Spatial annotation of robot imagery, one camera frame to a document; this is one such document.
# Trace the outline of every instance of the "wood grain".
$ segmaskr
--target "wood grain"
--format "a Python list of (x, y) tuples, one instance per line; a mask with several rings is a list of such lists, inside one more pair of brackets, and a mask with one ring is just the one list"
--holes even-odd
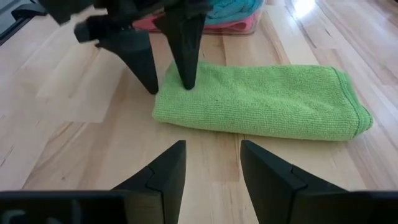
[[(217, 133), (158, 123), (126, 65), (73, 26), (35, 18), (0, 47), (0, 190), (110, 189), (187, 140), (180, 223), (257, 223), (239, 161), (250, 139), (350, 189), (398, 189), (398, 4), (269, 0), (250, 36), (206, 35), (200, 58), (220, 65), (332, 65), (351, 76), (374, 126), (349, 142)], [(150, 36), (160, 84), (172, 61)]]

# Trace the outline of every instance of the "blue towel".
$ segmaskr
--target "blue towel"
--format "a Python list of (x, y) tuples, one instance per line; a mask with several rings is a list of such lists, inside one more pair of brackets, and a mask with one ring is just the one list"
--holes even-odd
[(206, 25), (245, 19), (262, 6), (263, 0), (210, 0), (213, 10), (207, 14)]

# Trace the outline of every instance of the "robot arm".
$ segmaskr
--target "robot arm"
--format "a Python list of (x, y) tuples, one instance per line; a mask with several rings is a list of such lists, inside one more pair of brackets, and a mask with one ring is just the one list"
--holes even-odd
[(149, 41), (149, 33), (135, 30), (132, 22), (164, 8), (164, 15), (155, 21), (166, 35), (182, 83), (187, 90), (195, 86), (200, 39), (206, 13), (211, 10), (208, 0), (39, 0), (49, 14), (62, 24), (72, 14), (94, 5), (107, 9), (108, 14), (90, 16), (75, 27), (80, 43), (98, 40), (97, 47), (118, 55), (147, 90), (158, 92), (157, 75)]

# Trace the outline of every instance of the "folded towel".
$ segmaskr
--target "folded towel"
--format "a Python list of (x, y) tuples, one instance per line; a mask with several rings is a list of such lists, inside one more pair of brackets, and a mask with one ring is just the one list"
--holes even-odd
[(201, 62), (196, 87), (187, 91), (172, 64), (153, 117), (189, 128), (327, 141), (352, 139), (373, 123), (347, 74), (318, 65)]
[(262, 6), (263, 0), (211, 0), (213, 10), (207, 14), (206, 25), (245, 19)]
[[(249, 32), (250, 30), (252, 30), (252, 27), (255, 24), (256, 16), (258, 16), (258, 14), (253, 14), (241, 21), (227, 22), (224, 24), (206, 25), (204, 33), (206, 33), (206, 31), (218, 30), (218, 29), (228, 29), (236, 32)], [(157, 16), (149, 16), (140, 19), (138, 21), (135, 21), (133, 23), (133, 26), (137, 29), (159, 31), (154, 24), (154, 19), (156, 18)]]

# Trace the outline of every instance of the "pink towel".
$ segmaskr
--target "pink towel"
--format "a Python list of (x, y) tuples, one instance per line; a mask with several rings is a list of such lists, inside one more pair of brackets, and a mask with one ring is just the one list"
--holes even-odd
[[(241, 21), (228, 22), (225, 24), (206, 25), (205, 30), (228, 29), (236, 32), (249, 32), (255, 23), (254, 21), (256, 20), (256, 16), (257, 13)], [(137, 29), (157, 31), (157, 28), (153, 23), (153, 20), (156, 18), (157, 16), (149, 16), (147, 18), (134, 22), (132, 25)]]

